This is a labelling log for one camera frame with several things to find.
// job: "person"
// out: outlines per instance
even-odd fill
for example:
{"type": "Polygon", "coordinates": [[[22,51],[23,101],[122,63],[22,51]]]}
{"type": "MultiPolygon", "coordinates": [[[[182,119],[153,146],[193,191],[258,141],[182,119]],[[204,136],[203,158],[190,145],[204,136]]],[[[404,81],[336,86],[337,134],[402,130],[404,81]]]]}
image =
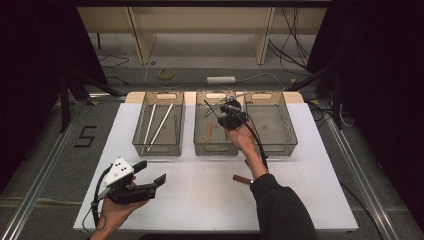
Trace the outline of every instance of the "person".
{"type": "MultiPolygon", "coordinates": [[[[268,172],[256,152],[255,138],[249,129],[242,125],[236,129],[225,129],[226,135],[246,157],[253,176],[250,190],[256,201],[259,229],[263,240],[318,239],[311,217],[300,198],[290,187],[282,187],[268,172]]],[[[107,239],[137,208],[147,202],[131,205],[116,205],[105,198],[98,230],[91,240],[107,239]]]]}

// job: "white power strip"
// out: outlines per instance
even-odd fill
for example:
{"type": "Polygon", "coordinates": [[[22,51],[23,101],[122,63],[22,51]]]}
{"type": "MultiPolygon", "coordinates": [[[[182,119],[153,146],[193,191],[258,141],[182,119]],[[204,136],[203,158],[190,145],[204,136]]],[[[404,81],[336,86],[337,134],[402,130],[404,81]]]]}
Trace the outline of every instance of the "white power strip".
{"type": "Polygon", "coordinates": [[[208,77],[209,84],[220,84],[220,83],[235,83],[235,77],[208,77]]]}

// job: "black sweater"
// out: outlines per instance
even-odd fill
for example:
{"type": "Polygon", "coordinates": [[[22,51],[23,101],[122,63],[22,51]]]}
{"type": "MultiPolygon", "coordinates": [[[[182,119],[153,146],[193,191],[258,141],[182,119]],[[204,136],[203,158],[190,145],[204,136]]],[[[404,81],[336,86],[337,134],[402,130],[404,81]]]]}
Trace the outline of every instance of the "black sweater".
{"type": "Polygon", "coordinates": [[[308,211],[290,187],[280,186],[273,175],[265,174],[250,185],[250,190],[263,240],[318,239],[308,211]]]}

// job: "floor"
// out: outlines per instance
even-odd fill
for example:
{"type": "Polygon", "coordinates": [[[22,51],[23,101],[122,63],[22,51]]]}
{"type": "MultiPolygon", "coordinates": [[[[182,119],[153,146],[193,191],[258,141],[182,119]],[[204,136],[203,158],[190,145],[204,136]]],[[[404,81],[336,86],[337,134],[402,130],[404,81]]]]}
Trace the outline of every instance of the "floor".
{"type": "MultiPolygon", "coordinates": [[[[96,34],[90,34],[90,38],[94,47],[97,47],[96,34]]],[[[282,46],[285,38],[286,36],[271,37],[278,46],[282,46]]],[[[102,49],[96,48],[99,59],[103,59],[100,63],[104,66],[110,86],[121,92],[169,89],[176,86],[180,89],[193,89],[193,84],[205,85],[208,76],[235,76],[236,80],[245,80],[263,73],[267,75],[246,80],[237,86],[281,89],[281,84],[287,88],[291,85],[291,81],[301,81],[305,78],[296,73],[306,73],[297,65],[289,63],[284,63],[283,67],[290,69],[291,72],[284,72],[280,59],[270,51],[267,52],[265,64],[257,65],[252,38],[247,35],[161,35],[146,66],[138,62],[131,35],[101,34],[100,40],[102,49]],[[173,69],[176,75],[169,82],[158,80],[156,75],[161,69],[173,69]]],[[[310,52],[314,36],[302,36],[301,40],[306,51],[310,52]]],[[[290,56],[301,61],[293,41],[289,42],[286,48],[290,56]]],[[[305,100],[315,97],[315,87],[315,84],[311,84],[301,90],[305,100]]],[[[4,233],[8,223],[16,217],[16,211],[23,207],[22,202],[28,199],[28,193],[34,185],[38,185],[40,193],[30,206],[27,218],[23,219],[24,224],[17,231],[19,239],[84,239],[89,236],[87,233],[73,230],[73,222],[97,166],[96,161],[102,153],[116,111],[124,99],[104,96],[103,92],[94,87],[88,86],[87,89],[93,97],[99,97],[86,104],[72,101],[70,96],[75,122],[67,136],[59,133],[60,105],[52,107],[51,116],[45,123],[42,134],[34,143],[28,159],[22,163],[0,197],[0,232],[4,233]],[[86,140],[80,139],[79,135],[81,129],[88,125],[96,126],[87,129],[86,132],[95,136],[95,140],[90,148],[76,149],[75,145],[87,143],[86,140]],[[52,149],[58,150],[57,156],[51,155],[52,149]],[[38,175],[43,169],[49,171],[44,171],[43,176],[38,175]],[[37,179],[42,177],[45,180],[37,182],[37,179]]],[[[353,154],[354,162],[359,164],[366,182],[369,183],[375,199],[392,227],[390,231],[393,233],[386,239],[424,239],[423,233],[386,178],[384,171],[379,168],[358,126],[355,124],[347,126],[352,122],[352,118],[349,116],[345,118],[346,124],[340,132],[334,130],[332,120],[327,115],[321,115],[321,112],[314,110],[312,114],[317,119],[317,128],[339,180],[348,186],[361,202],[370,207],[369,197],[364,194],[358,178],[355,177],[355,166],[349,163],[349,156],[352,158],[353,154]],[[346,137],[347,141],[343,143],[348,144],[351,153],[342,151],[340,141],[337,140],[340,134],[346,137]]],[[[347,190],[345,195],[358,220],[359,229],[352,233],[320,232],[320,239],[380,239],[378,228],[373,225],[355,197],[347,190]]],[[[113,239],[139,239],[139,237],[135,233],[119,232],[113,239]]],[[[223,235],[200,237],[235,239],[235,236],[223,235]]],[[[237,237],[257,239],[257,235],[237,237]]],[[[142,239],[198,238],[199,236],[195,235],[146,235],[142,239]]]]}

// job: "white table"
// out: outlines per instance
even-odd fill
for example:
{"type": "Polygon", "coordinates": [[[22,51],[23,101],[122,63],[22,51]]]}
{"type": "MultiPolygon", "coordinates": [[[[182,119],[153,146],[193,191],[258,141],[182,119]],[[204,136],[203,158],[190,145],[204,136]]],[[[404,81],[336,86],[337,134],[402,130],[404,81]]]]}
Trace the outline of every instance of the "white table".
{"type": "MultiPolygon", "coordinates": [[[[317,230],[358,229],[307,104],[289,103],[287,106],[299,143],[292,156],[268,160],[270,173],[281,185],[290,186],[299,195],[317,230]]],[[[156,198],[135,211],[121,230],[141,233],[257,232],[256,204],[249,186],[232,180],[234,174],[251,178],[244,156],[241,153],[233,157],[195,155],[194,103],[186,104],[180,157],[140,157],[137,154],[132,139],[140,109],[141,104],[121,104],[74,229],[83,230],[83,218],[90,208],[101,173],[121,156],[131,165],[148,160],[147,168],[136,174],[137,184],[151,183],[167,174],[166,183],[158,188],[156,198]]],[[[84,226],[94,229],[91,213],[84,226]]]]}

